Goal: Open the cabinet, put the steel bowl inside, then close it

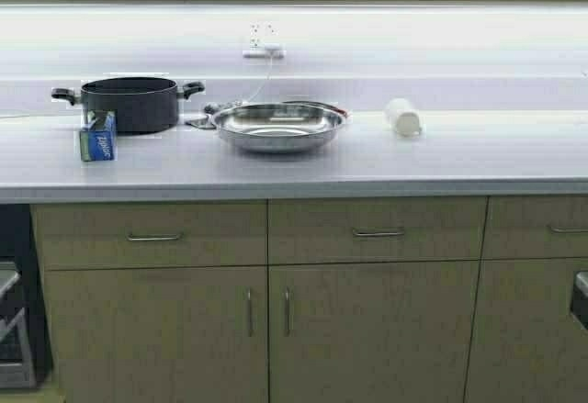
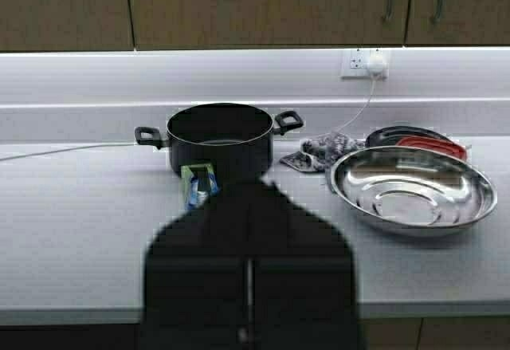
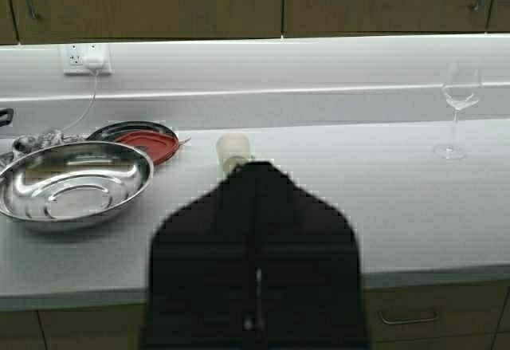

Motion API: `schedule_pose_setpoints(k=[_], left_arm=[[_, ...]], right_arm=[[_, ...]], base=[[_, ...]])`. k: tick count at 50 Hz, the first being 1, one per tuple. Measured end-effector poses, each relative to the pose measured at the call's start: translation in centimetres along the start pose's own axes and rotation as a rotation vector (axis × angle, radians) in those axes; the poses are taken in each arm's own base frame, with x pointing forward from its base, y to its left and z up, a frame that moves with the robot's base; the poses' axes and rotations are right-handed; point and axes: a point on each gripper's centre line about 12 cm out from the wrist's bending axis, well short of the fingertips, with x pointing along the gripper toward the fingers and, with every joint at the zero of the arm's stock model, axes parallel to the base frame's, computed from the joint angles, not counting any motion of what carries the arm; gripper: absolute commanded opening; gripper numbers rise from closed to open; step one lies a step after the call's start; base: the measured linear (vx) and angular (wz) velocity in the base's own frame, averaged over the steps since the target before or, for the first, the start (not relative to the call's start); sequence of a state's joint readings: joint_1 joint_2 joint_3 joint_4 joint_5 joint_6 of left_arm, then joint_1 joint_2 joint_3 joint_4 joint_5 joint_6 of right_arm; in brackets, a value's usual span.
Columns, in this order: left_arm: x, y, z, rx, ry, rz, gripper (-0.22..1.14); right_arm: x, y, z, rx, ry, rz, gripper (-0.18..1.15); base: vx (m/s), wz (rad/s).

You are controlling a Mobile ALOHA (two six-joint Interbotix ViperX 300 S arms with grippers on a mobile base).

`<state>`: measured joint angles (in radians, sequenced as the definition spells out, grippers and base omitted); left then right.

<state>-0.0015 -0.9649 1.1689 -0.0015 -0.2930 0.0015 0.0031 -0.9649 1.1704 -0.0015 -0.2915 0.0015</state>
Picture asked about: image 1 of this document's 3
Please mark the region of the right robot base shoulder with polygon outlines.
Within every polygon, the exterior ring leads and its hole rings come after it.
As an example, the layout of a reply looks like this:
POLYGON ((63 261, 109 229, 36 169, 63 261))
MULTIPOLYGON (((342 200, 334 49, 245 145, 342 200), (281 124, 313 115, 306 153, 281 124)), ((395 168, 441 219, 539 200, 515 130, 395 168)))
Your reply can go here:
POLYGON ((571 294, 571 314, 588 329, 588 292, 587 292, 586 271, 578 272, 574 276, 573 288, 571 294))

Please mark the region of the left robot base shoulder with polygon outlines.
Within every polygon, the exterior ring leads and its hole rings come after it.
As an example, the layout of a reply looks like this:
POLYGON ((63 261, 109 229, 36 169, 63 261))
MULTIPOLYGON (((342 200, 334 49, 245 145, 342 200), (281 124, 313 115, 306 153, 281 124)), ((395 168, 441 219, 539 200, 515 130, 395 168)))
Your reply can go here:
POLYGON ((1 301, 15 306, 23 302, 22 278, 13 263, 1 263, 1 301))

